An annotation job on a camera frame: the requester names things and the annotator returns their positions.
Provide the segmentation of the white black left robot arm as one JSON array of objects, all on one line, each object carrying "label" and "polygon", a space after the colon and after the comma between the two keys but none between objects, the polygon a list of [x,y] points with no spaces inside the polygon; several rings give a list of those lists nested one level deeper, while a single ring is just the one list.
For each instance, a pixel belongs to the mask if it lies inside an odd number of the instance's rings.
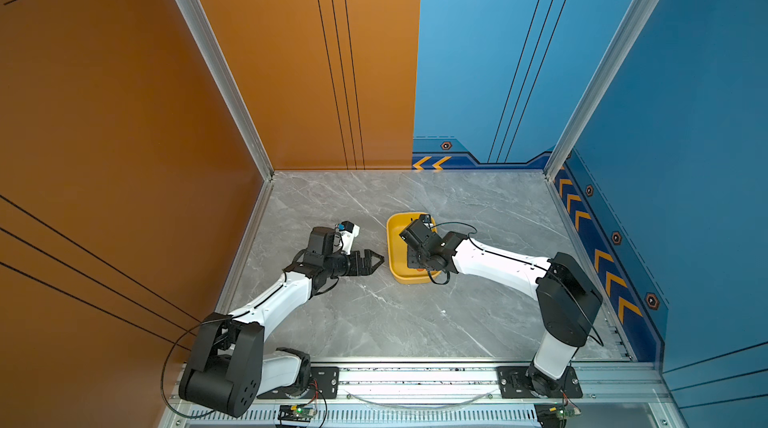
[{"label": "white black left robot arm", "polygon": [[357,232],[315,227],[278,280],[230,313],[213,312],[196,327],[178,394],[184,401],[238,417],[260,395],[282,390],[299,397],[310,389],[311,357],[291,348],[265,353],[265,342],[296,309],[332,290],[343,277],[367,277],[385,257],[354,250]]}]

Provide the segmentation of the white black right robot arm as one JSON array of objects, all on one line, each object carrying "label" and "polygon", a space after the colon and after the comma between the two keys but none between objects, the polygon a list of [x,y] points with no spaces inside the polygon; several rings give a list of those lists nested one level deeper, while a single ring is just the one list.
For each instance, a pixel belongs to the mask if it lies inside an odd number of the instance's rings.
[{"label": "white black right robot arm", "polygon": [[485,245],[470,234],[437,233],[427,214],[411,218],[394,236],[406,246],[406,266],[423,269],[431,283],[453,275],[487,279],[537,301],[545,328],[534,358],[519,386],[539,398],[567,398],[577,387],[571,362],[593,335],[603,305],[600,290],[570,255],[533,257]]}]

